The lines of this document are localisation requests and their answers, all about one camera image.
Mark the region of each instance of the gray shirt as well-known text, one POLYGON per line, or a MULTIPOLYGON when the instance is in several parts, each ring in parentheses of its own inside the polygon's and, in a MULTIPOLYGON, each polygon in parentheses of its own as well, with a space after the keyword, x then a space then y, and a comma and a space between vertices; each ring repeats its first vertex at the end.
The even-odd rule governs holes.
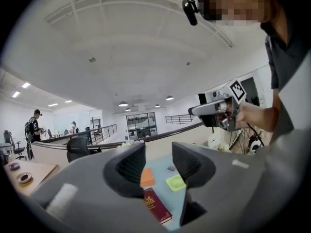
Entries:
MULTIPOLYGON (((296 20, 291 17, 291 13, 288 13, 285 8, 284 10, 288 27, 287 45, 279 38, 270 23, 261 24, 261 28, 268 34, 265 45, 272 74, 271 88, 279 89, 279 91, 295 74, 308 49, 310 49, 310 32, 303 25, 303 19, 296 20)), ((293 129, 292 121, 284 105, 281 104, 271 141, 276 140, 280 135, 289 133, 293 129)))

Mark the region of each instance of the lime green object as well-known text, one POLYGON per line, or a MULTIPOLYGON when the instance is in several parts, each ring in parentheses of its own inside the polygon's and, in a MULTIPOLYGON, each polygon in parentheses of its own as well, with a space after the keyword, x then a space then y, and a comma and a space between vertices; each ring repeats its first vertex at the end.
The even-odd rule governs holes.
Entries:
POLYGON ((166 180, 166 184, 169 186, 169 188, 173 192, 177 192, 177 191, 186 187, 185 182, 183 181, 183 179, 181 178, 181 176, 179 174, 168 178, 166 180))

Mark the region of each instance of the man's arm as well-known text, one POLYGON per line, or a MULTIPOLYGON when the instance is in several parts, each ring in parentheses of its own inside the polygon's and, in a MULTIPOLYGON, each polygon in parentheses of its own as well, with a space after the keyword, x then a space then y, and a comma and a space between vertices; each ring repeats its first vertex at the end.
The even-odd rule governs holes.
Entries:
POLYGON ((276 127, 280 105, 278 89, 273 90, 273 105, 271 108, 260 108, 247 102, 241 103, 240 112, 236 117, 237 127, 249 123, 265 131, 273 132, 276 127))

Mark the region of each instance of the small bowl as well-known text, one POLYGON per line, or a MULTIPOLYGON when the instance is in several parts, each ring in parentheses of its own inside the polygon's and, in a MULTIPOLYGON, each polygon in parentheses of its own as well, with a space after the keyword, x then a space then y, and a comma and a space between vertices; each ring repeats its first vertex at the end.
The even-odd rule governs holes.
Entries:
POLYGON ((14 162, 14 163, 12 163, 12 164, 9 165, 9 168, 10 168, 11 170, 16 170, 16 169, 19 168, 19 163, 14 162))
POLYGON ((29 172, 25 172, 25 173, 20 173, 18 174, 18 176, 16 177, 17 181, 21 184, 25 184, 27 182, 29 182, 33 177, 31 176, 31 173, 29 172), (21 180, 21 178, 24 176, 24 175, 28 175, 28 177, 24 180, 21 180))

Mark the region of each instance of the orange sponge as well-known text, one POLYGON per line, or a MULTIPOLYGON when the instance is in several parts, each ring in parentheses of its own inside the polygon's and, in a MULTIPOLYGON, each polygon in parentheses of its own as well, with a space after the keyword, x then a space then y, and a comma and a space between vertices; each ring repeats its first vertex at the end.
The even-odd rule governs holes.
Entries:
POLYGON ((140 187, 152 186, 155 184, 156 183, 151 168, 144 169, 141 173, 140 187))

